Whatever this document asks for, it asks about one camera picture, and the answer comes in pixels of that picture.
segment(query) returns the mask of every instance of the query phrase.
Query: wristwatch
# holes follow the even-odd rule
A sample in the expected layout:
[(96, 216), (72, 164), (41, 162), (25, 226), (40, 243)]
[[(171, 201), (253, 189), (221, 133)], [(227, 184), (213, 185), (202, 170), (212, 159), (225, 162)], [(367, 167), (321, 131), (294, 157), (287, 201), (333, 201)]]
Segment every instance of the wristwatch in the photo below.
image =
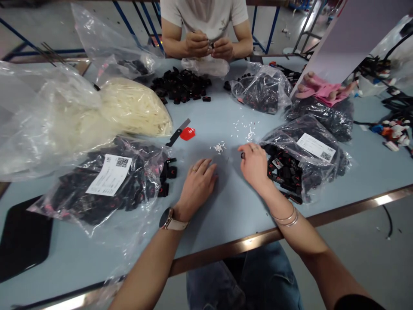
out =
[(162, 229), (184, 230), (189, 222), (179, 222), (173, 219), (173, 209), (167, 208), (160, 217), (159, 227)]

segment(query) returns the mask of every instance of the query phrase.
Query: watch face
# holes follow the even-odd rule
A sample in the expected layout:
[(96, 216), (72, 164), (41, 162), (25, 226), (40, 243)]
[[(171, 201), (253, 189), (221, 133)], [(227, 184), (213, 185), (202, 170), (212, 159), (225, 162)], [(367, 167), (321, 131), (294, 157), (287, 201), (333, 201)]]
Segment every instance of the watch face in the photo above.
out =
[(166, 221), (168, 220), (168, 217), (169, 217), (170, 209), (171, 208), (167, 208), (162, 214), (162, 216), (160, 217), (159, 228), (162, 228), (166, 224)]

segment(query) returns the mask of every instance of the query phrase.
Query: hand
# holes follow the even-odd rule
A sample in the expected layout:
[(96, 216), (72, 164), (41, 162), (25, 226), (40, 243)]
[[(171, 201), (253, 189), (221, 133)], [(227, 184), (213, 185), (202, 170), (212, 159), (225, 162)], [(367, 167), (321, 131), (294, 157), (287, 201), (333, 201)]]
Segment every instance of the hand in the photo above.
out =
[(247, 143), (238, 148), (245, 153), (241, 160), (241, 171), (247, 182), (261, 196), (269, 189), (275, 188), (274, 183), (267, 177), (267, 155), (265, 151), (255, 143)]
[(232, 42), (227, 38), (221, 38), (214, 43), (212, 50), (213, 58), (221, 58), (226, 61), (231, 61), (234, 57)]
[(189, 222), (214, 190), (218, 176), (214, 175), (216, 164), (210, 163), (211, 159), (201, 159), (189, 168), (181, 198), (173, 208), (176, 220)]
[(208, 49), (207, 35), (201, 30), (188, 32), (186, 34), (185, 44), (189, 57), (205, 57), (212, 53), (212, 50)]

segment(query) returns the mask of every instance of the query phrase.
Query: light blue table top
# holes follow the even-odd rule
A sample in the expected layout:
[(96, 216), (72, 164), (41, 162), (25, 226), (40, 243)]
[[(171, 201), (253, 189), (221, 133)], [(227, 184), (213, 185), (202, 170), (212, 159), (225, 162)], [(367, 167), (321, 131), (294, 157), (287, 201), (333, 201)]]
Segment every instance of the light blue table top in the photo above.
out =
[[(306, 63), (298, 57), (290, 60), (270, 57), (264, 58), (264, 61), (277, 61), (297, 71)], [(171, 69), (173, 65), (181, 68), (180, 61), (164, 60), (159, 73)], [(245, 68), (244, 60), (232, 63), (226, 79), (241, 76)], [(85, 77), (92, 79), (94, 74), (91, 68)], [(274, 227), (274, 222), (266, 215), (266, 206), (242, 178), (237, 147), (246, 142), (249, 132), (249, 126), (240, 126), (242, 122), (255, 123), (254, 138), (258, 141), (268, 131), (285, 123), (285, 120), (281, 114), (268, 115), (241, 106), (222, 87), (222, 80), (213, 80), (213, 86), (208, 89), (211, 102), (191, 100), (186, 104), (174, 105), (170, 102), (166, 105), (174, 128), (190, 118), (189, 127), (196, 130), (196, 136), (189, 141), (178, 138), (173, 145), (178, 157), (175, 163), (178, 177), (168, 181), (170, 194), (158, 199), (158, 209), (163, 210), (178, 200), (186, 172), (196, 160), (213, 158), (218, 164), (219, 174), (214, 194), (193, 218), (180, 242), (176, 257)], [(377, 121), (388, 114), (377, 97), (357, 98), (354, 102), (354, 119), (357, 121)], [(237, 122), (239, 132), (233, 125)], [(166, 138), (158, 140), (162, 143), (169, 141)], [(219, 155), (213, 146), (222, 141), (227, 149)], [(381, 136), (362, 131), (360, 126), (355, 125), (353, 140), (350, 144), (342, 144), (342, 148), (351, 154), (357, 165), (345, 176), (327, 184), (318, 203), (299, 206), (300, 212), (308, 217), (412, 184), (413, 162), (409, 154), (404, 150), (391, 152), (382, 142)], [(10, 207), (45, 193), (51, 184), (51, 177), (11, 184), (0, 200), (0, 228), (4, 225)], [(153, 235), (156, 230), (157, 221), (148, 235)], [(135, 250), (134, 258), (139, 256), (147, 242)], [(124, 261), (119, 250), (89, 239), (75, 224), (55, 220), (49, 257), (41, 265), (0, 284), (0, 308), (31, 304), (103, 281), (116, 267), (122, 265)]]

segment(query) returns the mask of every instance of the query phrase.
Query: white t-shirt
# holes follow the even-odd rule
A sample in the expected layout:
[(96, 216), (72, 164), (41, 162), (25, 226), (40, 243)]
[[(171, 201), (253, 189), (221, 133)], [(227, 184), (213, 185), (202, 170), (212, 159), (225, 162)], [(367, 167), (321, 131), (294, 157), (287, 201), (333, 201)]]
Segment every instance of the white t-shirt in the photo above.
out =
[(245, 0), (160, 0), (160, 12), (167, 21), (186, 32), (201, 30), (210, 41), (228, 36), (228, 24), (248, 19)]

